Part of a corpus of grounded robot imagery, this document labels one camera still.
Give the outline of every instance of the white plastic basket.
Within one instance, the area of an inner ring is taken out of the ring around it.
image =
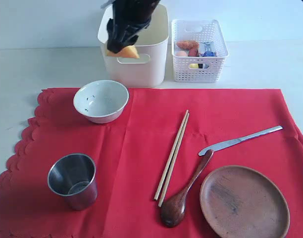
[[[103,15],[98,40],[110,79],[127,87],[155,87],[165,76],[165,65],[169,37],[168,14],[165,6],[159,4],[151,16],[151,23],[138,35],[135,44],[140,59],[107,57],[105,43],[108,38],[106,24],[113,17],[112,6]]]
[[[175,81],[177,82],[215,82],[219,79],[225,58],[228,57],[221,28],[217,20],[182,20],[175,19],[171,25],[171,52]],[[195,40],[213,41],[216,57],[178,57],[178,41]],[[203,68],[190,68],[192,63],[202,63]]]

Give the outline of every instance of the knife blade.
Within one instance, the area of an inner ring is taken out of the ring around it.
[[[202,149],[198,153],[198,155],[199,156],[204,155],[207,150],[213,150],[213,151],[223,150],[223,149],[225,149],[227,147],[236,145],[236,144],[244,142],[246,140],[253,139],[253,138],[259,137],[261,135],[266,135],[268,133],[275,132],[275,131],[278,131],[278,130],[281,130],[281,129],[282,129],[282,126],[278,125],[278,126],[266,129],[266,130],[262,130],[262,131],[256,132],[256,133],[251,134],[251,135],[239,137],[239,138],[236,138],[236,139],[233,139],[233,140],[227,140],[227,141],[219,142],[219,143],[216,143],[214,145],[210,145],[210,146]]]

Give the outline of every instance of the white table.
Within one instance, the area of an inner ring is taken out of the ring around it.
[[[280,88],[303,133],[303,40],[229,42],[230,56],[213,84],[173,81],[168,51],[159,88]],[[108,78],[99,48],[0,51],[0,173],[34,116],[41,89],[81,87]]]

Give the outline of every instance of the chopsticks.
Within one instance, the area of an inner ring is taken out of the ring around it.
[[[167,192],[167,189],[168,189],[168,185],[169,185],[169,181],[170,181],[171,174],[172,174],[172,171],[173,171],[173,167],[175,165],[177,155],[178,155],[178,151],[179,151],[179,148],[180,148],[180,145],[181,145],[181,141],[182,141],[183,135],[185,133],[188,118],[189,118],[189,110],[186,110],[185,116],[182,119],[182,122],[180,124],[179,130],[178,130],[176,138],[175,138],[175,141],[174,141],[173,146],[171,148],[167,163],[165,165],[165,169],[162,172],[162,176],[161,176],[156,194],[154,196],[154,200],[158,200],[159,194],[160,194],[160,191],[161,191],[161,187],[162,187],[163,182],[166,178],[166,181],[165,181],[165,184],[164,184],[164,187],[162,189],[161,196],[160,196],[160,200],[159,200],[159,203],[158,203],[158,207],[161,207],[161,205],[162,205],[162,203],[165,199],[165,195],[166,195],[166,192]]]

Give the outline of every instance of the metal cup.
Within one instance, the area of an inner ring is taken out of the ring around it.
[[[95,175],[96,165],[89,156],[80,153],[66,155],[49,170],[48,187],[64,197],[73,209],[83,210],[97,198]]]

